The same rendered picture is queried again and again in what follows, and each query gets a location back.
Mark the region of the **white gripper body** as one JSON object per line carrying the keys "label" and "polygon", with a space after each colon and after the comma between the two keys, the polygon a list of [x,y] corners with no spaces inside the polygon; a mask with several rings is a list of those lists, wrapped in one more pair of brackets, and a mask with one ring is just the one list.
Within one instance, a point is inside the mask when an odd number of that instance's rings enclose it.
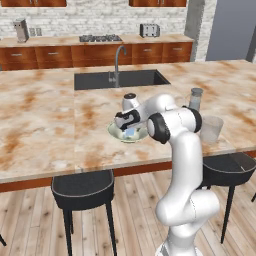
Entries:
{"label": "white gripper body", "polygon": [[122,131],[131,127],[133,115],[127,112],[118,112],[114,118],[116,126]]}

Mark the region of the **pale green glass bowl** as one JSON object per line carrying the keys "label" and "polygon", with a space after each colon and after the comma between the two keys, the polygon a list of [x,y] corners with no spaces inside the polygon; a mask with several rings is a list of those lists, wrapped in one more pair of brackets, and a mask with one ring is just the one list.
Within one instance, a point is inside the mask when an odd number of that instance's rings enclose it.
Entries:
{"label": "pale green glass bowl", "polygon": [[111,136],[114,138],[120,140],[124,143],[135,143],[142,139],[145,139],[148,136],[147,128],[146,127],[132,127],[128,128],[127,130],[131,130],[132,135],[129,137],[124,137],[124,132],[121,129],[119,129],[114,122],[111,122],[107,130]]}

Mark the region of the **clear glass cup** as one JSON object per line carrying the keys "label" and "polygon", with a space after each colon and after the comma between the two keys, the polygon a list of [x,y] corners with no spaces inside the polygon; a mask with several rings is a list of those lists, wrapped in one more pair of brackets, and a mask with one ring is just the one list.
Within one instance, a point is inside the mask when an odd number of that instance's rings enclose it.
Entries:
{"label": "clear glass cup", "polygon": [[215,143],[220,135],[224,121],[217,116],[204,116],[200,138],[205,143]]}

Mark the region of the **dark sink basin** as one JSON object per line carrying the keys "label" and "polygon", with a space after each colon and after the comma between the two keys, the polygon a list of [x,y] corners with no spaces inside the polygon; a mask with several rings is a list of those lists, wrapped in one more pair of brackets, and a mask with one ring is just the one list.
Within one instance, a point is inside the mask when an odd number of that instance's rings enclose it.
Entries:
{"label": "dark sink basin", "polygon": [[164,85],[169,81],[157,70],[120,71],[118,81],[113,72],[76,73],[75,90],[93,90],[119,87]]}

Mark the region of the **grey curved tap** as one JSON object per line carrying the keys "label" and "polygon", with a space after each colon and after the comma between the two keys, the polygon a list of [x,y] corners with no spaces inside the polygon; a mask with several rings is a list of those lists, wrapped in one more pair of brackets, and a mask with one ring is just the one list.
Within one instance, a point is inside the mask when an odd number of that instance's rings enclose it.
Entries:
{"label": "grey curved tap", "polygon": [[124,52],[124,55],[126,55],[125,46],[124,45],[119,46],[118,49],[116,50],[116,54],[115,54],[115,71],[114,71],[112,77],[109,75],[109,82],[112,82],[116,88],[119,87],[118,60],[119,60],[119,54],[120,54],[121,50]]}

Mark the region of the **wooden base cupboard run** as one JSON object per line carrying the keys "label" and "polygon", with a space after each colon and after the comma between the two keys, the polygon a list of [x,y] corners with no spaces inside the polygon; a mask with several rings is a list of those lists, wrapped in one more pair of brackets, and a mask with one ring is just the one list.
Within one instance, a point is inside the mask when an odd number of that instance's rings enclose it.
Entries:
{"label": "wooden base cupboard run", "polygon": [[[0,47],[0,67],[30,70],[72,67],[113,66],[119,44]],[[119,65],[189,62],[191,42],[125,44]]]}

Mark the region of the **grey shaker with lid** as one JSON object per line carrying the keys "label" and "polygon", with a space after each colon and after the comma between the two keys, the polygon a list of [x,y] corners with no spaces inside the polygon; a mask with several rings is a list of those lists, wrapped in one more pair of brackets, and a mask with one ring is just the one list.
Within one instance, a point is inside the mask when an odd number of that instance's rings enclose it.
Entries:
{"label": "grey shaker with lid", "polygon": [[195,109],[195,110],[200,109],[202,94],[203,94],[203,90],[201,88],[192,88],[191,89],[191,95],[190,95],[190,101],[189,101],[190,108]]}

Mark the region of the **black hob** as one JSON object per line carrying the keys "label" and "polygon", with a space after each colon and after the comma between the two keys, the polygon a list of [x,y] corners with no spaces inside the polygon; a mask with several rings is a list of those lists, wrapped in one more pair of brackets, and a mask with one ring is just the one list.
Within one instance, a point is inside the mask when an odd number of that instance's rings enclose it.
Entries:
{"label": "black hob", "polygon": [[103,36],[96,36],[96,35],[82,35],[79,36],[80,42],[118,42],[122,41],[122,39],[116,34],[106,34]]}

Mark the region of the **silver toaster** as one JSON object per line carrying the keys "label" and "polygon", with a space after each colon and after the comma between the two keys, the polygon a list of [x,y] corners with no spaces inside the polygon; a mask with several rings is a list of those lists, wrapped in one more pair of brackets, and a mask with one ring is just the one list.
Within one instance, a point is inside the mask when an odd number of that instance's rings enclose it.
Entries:
{"label": "silver toaster", "polygon": [[159,37],[160,36],[160,26],[154,23],[142,23],[140,25],[140,36],[145,37]]}

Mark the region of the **grey coffee machine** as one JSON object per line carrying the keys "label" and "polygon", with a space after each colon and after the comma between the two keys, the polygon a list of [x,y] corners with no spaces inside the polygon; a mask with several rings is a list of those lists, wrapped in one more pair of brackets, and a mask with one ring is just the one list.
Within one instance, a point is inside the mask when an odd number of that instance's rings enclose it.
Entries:
{"label": "grey coffee machine", "polygon": [[13,22],[13,24],[17,33],[18,42],[25,43],[29,39],[26,20],[24,18],[18,18]]}

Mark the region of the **wooden wall cupboard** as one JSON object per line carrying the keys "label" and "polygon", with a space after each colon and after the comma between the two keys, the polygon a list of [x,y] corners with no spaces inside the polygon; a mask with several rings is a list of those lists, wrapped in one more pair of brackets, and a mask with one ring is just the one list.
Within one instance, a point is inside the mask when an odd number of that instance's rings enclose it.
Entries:
{"label": "wooden wall cupboard", "polygon": [[0,0],[2,7],[66,7],[67,0]]}
{"label": "wooden wall cupboard", "polygon": [[187,0],[129,0],[131,7],[186,7]]}

